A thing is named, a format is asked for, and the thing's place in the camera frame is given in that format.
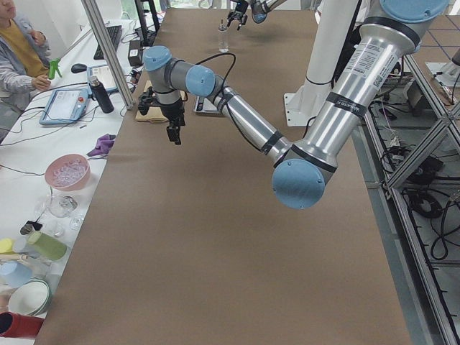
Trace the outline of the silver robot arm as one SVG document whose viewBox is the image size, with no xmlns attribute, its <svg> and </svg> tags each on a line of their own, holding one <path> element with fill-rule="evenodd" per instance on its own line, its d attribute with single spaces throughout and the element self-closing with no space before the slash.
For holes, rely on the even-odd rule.
<svg viewBox="0 0 460 345">
<path fill-rule="evenodd" d="M 272 188 L 290 208 L 317 203 L 337 168 L 336 157 L 390 74 L 395 63 L 420 47 L 446 1 L 371 1 L 359 29 L 360 41 L 339 77 L 334 76 L 346 36 L 354 28 L 359 1 L 327 1 L 313 45 L 305 83 L 285 104 L 307 131 L 287 140 L 255 111 L 224 77 L 198 64 L 174 58 L 167 47 L 145 50 L 143 62 L 171 142 L 183 125 L 182 92 L 209 100 L 258 151 L 275 164 Z"/>
<path fill-rule="evenodd" d="M 240 30 L 247 22 L 247 9 L 251 9 L 251 16 L 253 22 L 256 24 L 262 23 L 266 20 L 267 15 L 276 7 L 285 3 L 285 0 L 238 0 L 234 1 L 236 6 L 227 15 L 226 26 L 230 27 L 232 22 L 237 22 L 237 30 Z"/>
</svg>

